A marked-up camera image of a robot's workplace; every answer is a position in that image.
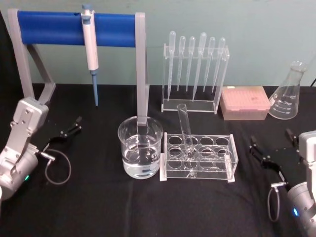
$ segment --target erlenmeyer flask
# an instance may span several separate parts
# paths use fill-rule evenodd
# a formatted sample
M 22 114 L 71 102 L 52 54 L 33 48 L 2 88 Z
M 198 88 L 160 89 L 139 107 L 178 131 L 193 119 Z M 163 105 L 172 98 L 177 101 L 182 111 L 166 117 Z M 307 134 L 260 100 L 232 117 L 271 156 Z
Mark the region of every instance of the erlenmeyer flask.
M 300 97 L 300 83 L 307 66 L 302 62 L 292 62 L 290 72 L 282 84 L 272 94 L 269 114 L 277 119 L 291 119 L 297 115 Z

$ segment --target glass beaker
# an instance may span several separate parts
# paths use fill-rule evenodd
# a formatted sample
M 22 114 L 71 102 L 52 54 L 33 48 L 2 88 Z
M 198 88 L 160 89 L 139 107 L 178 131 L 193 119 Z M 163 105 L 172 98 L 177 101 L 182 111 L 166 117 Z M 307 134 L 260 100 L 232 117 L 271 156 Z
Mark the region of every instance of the glass beaker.
M 118 127 L 123 166 L 135 179 L 147 179 L 159 170 L 161 139 L 160 123 L 150 117 L 128 118 Z
M 285 81 L 269 98 L 269 114 L 277 119 L 291 119 L 297 115 L 300 97 L 300 83 L 306 64 L 298 61 L 291 63 L 290 72 Z

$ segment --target light blue wall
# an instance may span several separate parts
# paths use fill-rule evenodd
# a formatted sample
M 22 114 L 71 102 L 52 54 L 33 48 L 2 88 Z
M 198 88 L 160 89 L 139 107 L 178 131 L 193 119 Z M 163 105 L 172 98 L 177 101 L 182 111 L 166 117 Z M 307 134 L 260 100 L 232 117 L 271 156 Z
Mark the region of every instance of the light blue wall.
M 226 38 L 231 59 L 226 85 L 278 85 L 293 60 L 311 62 L 302 79 L 316 77 L 315 0 L 90 0 L 97 12 L 145 12 L 149 81 L 161 84 L 162 46 L 171 30 L 177 36 Z M 6 10 L 81 11 L 78 0 L 2 0 Z M 91 83 L 85 50 L 80 46 L 40 45 L 45 63 L 57 83 Z M 101 84 L 135 84 L 135 51 L 99 47 Z M 31 63 L 34 82 L 40 76 Z

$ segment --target clear liquid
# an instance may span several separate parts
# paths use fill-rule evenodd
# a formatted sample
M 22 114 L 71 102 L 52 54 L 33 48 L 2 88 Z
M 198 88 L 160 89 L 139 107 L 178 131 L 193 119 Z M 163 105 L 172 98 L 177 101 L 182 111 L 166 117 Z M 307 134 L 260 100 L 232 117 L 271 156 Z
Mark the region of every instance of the clear liquid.
M 149 135 L 134 135 L 126 140 L 128 149 L 123 151 L 123 166 L 126 173 L 136 179 L 147 179 L 159 170 L 160 144 Z

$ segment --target black table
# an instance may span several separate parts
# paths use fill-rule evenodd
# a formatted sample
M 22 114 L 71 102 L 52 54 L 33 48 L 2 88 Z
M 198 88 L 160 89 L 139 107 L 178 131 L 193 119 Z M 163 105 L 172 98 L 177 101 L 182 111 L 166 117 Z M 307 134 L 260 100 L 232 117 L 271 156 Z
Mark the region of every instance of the black table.
M 275 88 L 266 88 L 270 95 Z M 236 182 L 216 180 L 159 181 L 130 178 L 123 169 L 117 128 L 136 114 L 134 86 L 99 86 L 100 106 L 93 106 L 91 85 L 58 85 L 44 127 L 32 143 L 48 138 L 82 116 L 82 133 L 63 148 L 72 162 L 69 182 L 54 186 L 45 181 L 39 165 L 18 192 L 2 203 L 0 236 L 4 237 L 254 237 L 301 236 L 299 225 L 281 192 L 280 220 L 267 215 L 268 171 L 249 157 L 249 138 L 269 149 L 291 147 L 284 131 L 316 130 L 316 89 L 301 88 L 298 115 L 291 120 L 267 116 L 264 121 L 224 121 L 218 115 L 190 113 L 193 134 L 230 134 L 239 163 Z M 10 133 L 20 93 L 0 97 L 0 144 Z M 160 112 L 161 87 L 151 86 L 149 116 L 168 133 L 180 133 L 176 112 Z M 64 176 L 64 167 L 53 171 Z

